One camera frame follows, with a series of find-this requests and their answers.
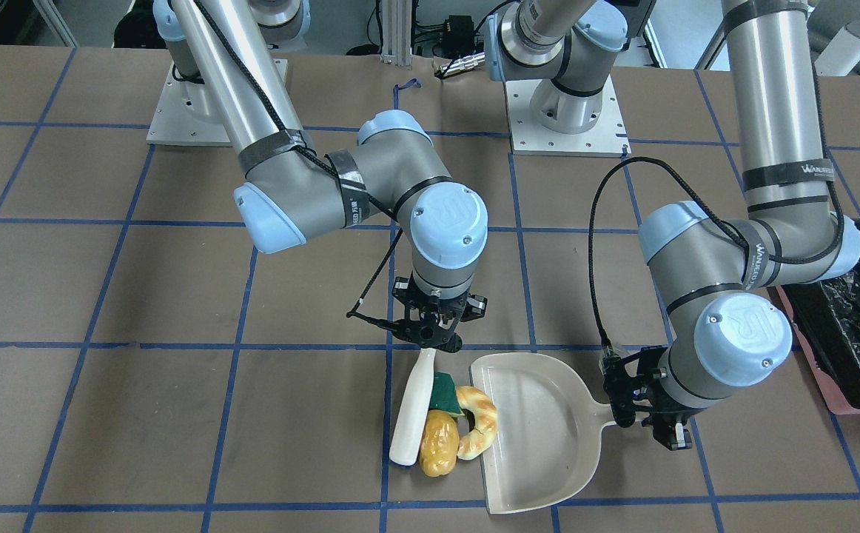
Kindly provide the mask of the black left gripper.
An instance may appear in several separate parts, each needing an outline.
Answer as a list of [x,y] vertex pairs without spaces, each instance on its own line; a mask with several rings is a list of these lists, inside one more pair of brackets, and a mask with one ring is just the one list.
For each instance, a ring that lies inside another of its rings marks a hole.
[[670,451],[684,451],[694,445],[687,427],[693,418],[693,408],[675,401],[661,384],[667,371],[658,361],[668,349],[667,346],[647,346],[622,358],[613,345],[603,345],[603,390],[619,427],[631,427],[636,413],[646,412],[641,425],[656,431],[656,441]]

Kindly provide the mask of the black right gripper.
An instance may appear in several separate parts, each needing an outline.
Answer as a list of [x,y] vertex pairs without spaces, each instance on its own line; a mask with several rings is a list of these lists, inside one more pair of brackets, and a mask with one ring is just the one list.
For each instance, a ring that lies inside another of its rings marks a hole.
[[463,348],[457,325],[483,318],[488,303],[481,295],[467,292],[453,299],[427,295],[413,278],[403,277],[396,277],[392,294],[404,306],[404,317],[390,325],[393,336],[445,353],[457,353]]

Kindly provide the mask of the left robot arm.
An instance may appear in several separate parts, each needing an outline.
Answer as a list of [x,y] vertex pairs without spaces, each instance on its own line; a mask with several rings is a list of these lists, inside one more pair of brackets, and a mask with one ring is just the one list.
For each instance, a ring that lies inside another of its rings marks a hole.
[[[792,344],[785,315],[757,288],[808,284],[851,270],[860,232],[843,215],[826,154],[804,1],[725,1],[748,219],[724,221],[686,182],[688,201],[639,225],[676,340],[621,358],[599,330],[609,421],[642,425],[687,449],[688,419],[768,377]],[[518,1],[482,30],[492,80],[535,80],[529,118],[574,138],[598,124],[605,83],[627,41],[603,1]]]

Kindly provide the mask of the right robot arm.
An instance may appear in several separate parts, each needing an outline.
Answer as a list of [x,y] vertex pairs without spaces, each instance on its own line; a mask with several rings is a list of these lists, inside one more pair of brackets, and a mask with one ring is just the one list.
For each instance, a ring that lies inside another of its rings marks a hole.
[[318,155],[262,36],[258,1],[156,1],[157,30],[184,81],[206,91],[245,182],[234,200],[255,245],[275,253],[381,212],[412,247],[412,273],[392,296],[396,321],[363,317],[399,340],[460,351],[457,327],[486,313],[473,295],[486,246],[482,198],[451,178],[413,115],[369,119],[349,150]]

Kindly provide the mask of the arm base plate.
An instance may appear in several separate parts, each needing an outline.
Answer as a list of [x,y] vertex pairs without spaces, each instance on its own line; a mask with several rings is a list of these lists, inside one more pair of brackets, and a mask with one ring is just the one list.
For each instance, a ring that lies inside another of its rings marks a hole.
[[284,87],[280,58],[254,58],[255,92],[236,61],[224,50],[202,58],[204,84],[167,78],[148,142],[177,146],[229,147],[248,145],[281,154],[308,147],[308,136]]
[[515,154],[619,158],[632,152],[611,78],[589,97],[565,94],[551,80],[508,81],[505,98]]

